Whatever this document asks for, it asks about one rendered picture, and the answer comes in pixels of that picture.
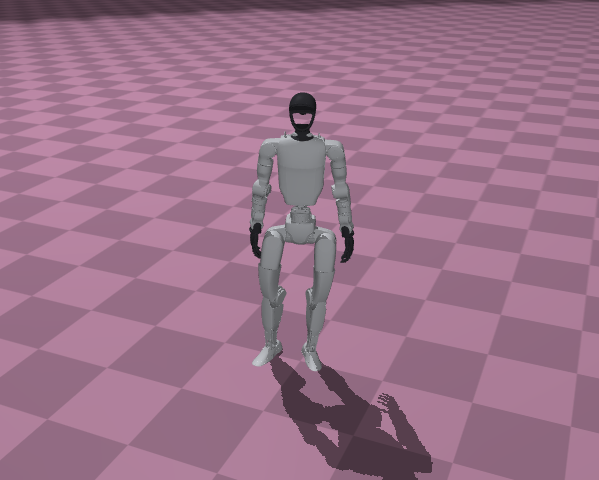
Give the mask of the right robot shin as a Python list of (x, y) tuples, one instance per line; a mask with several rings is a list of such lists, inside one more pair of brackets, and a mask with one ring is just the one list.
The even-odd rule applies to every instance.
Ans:
[[(277, 330), (283, 313), (283, 304), (271, 305), (269, 299), (263, 297), (261, 303), (262, 324), (265, 329), (265, 347), (275, 348), (277, 341)], [(268, 340), (268, 343), (267, 343)]]

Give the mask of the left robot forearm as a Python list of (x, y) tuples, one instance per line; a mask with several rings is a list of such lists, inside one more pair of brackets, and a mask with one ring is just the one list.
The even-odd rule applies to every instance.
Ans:
[(351, 233), (354, 228), (354, 224), (352, 223), (352, 213), (351, 213), (351, 206), (350, 206), (351, 199), (350, 199), (350, 191), (349, 191), (349, 187), (348, 187), (347, 183), (346, 183), (346, 189), (347, 189), (347, 198), (336, 199), (336, 206), (338, 209), (340, 232), (341, 232), (341, 228), (343, 226), (346, 226), (349, 228), (349, 232)]

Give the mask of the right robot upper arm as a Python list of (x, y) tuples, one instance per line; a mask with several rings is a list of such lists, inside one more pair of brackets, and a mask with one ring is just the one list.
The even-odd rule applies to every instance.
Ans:
[(271, 185), (269, 184), (270, 176), (275, 154), (277, 155), (277, 147), (280, 138), (269, 138), (263, 141), (259, 150), (257, 163), (258, 179), (253, 187), (253, 194), (260, 197), (267, 197), (271, 193)]

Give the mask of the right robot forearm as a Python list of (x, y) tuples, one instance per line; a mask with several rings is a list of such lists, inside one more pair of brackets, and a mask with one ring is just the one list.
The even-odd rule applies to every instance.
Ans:
[[(254, 187), (254, 184), (253, 184), (253, 187)], [(251, 210), (252, 218), (250, 219), (250, 225), (251, 225), (252, 230), (253, 230), (253, 226), (255, 223), (260, 223), (261, 229), (263, 228), (265, 205), (267, 203), (267, 197), (260, 197), (260, 196), (253, 194), (253, 187), (252, 187), (252, 210)]]

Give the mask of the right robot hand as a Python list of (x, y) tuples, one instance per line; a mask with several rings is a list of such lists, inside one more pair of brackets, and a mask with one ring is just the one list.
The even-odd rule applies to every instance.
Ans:
[(250, 242), (251, 242), (251, 246), (253, 249), (253, 253), (257, 258), (261, 258), (261, 251), (259, 251), (260, 247), (258, 247), (258, 234), (261, 233), (261, 224), (260, 223), (255, 223), (253, 226), (253, 230), (250, 227), (249, 231), (251, 232), (250, 234)]

